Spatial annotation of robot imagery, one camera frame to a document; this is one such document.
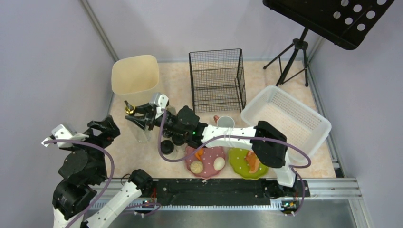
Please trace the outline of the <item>clear bottle gold spout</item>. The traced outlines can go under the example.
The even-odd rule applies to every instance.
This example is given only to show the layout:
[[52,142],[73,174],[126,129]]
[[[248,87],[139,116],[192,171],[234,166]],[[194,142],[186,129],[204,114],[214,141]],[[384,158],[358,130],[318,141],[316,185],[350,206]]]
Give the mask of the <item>clear bottle gold spout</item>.
[[[124,104],[125,104],[125,113],[126,113],[126,115],[142,116],[142,114],[135,114],[134,113],[135,106],[131,105],[128,101],[125,100]],[[130,131],[132,132],[132,134],[134,135],[135,139],[139,143],[147,143],[147,142],[150,141],[150,139],[151,139],[151,131],[142,130],[138,126],[136,126],[134,123],[132,123],[130,121],[128,121],[127,125],[129,127]]]

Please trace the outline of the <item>glass jar black lid front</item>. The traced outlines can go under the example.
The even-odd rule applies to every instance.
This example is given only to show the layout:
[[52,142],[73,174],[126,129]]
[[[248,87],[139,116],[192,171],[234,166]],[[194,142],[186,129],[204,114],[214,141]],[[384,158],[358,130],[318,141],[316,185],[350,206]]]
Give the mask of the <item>glass jar black lid front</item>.
[[161,152],[164,156],[172,155],[174,152],[174,144],[171,140],[163,140],[160,142]]

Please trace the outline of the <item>glass jar black lid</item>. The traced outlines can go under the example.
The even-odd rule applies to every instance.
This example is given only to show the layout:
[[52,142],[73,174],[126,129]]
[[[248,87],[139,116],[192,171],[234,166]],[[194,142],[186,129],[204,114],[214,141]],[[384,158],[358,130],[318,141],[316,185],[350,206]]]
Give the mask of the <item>glass jar black lid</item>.
[[185,136],[179,135],[179,134],[174,134],[172,136],[172,142],[174,144],[174,149],[177,152],[185,152],[186,151],[187,143],[185,141]]
[[161,152],[164,156],[172,155],[174,152],[174,144],[171,140],[163,140],[160,142]]

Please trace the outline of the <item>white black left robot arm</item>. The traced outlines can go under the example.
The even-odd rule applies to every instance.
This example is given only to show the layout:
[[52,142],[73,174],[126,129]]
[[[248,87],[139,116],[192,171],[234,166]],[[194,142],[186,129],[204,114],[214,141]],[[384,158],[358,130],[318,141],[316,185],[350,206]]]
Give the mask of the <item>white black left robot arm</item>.
[[110,184],[107,176],[106,151],[120,130],[112,116],[102,121],[91,121],[84,133],[77,133],[66,124],[60,124],[46,138],[59,149],[69,151],[63,165],[58,170],[63,180],[56,186],[52,205],[55,228],[106,228],[130,203],[150,193],[152,177],[142,169],[134,170],[123,187],[96,214],[84,219],[83,216],[101,196],[91,187],[102,182]]

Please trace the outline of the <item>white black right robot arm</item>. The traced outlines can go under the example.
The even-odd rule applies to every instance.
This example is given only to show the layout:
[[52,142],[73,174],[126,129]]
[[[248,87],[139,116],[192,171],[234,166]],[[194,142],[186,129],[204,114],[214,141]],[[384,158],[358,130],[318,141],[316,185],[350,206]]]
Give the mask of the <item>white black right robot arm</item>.
[[160,136],[164,131],[179,135],[189,147],[194,149],[194,153],[213,147],[252,151],[263,165],[290,175],[288,178],[282,178],[280,174],[277,174],[279,185],[295,187],[299,183],[302,187],[299,197],[304,199],[307,196],[307,186],[297,172],[299,166],[286,162],[288,149],[291,148],[305,157],[307,164],[302,165],[302,169],[311,165],[311,159],[300,148],[287,143],[286,136],[268,122],[259,121],[256,126],[246,128],[218,127],[200,122],[199,116],[188,106],[184,106],[178,114],[172,114],[163,104],[144,104],[134,107],[126,102],[125,105],[126,120],[142,130],[150,131],[154,127],[159,127]]

